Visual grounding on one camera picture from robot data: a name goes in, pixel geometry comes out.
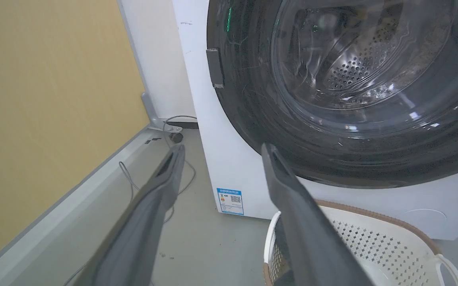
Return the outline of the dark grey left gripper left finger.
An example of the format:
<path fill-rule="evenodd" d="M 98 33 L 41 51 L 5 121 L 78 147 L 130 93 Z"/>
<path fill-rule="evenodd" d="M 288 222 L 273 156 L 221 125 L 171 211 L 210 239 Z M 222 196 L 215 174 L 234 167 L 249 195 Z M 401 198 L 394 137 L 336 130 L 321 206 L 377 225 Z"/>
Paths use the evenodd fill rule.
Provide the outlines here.
<path fill-rule="evenodd" d="M 75 286 L 148 286 L 164 219 L 180 190 L 184 145 L 173 146 L 73 282 Z"/>

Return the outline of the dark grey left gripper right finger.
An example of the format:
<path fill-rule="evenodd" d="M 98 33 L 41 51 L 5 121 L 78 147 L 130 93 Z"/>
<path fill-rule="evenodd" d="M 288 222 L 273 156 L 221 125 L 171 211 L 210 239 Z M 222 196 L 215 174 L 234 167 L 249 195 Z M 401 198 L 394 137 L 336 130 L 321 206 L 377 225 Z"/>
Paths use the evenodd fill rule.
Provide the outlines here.
<path fill-rule="evenodd" d="M 296 286 L 371 286 L 373 282 L 300 183 L 278 149 L 264 143 L 269 196 L 280 211 Z"/>

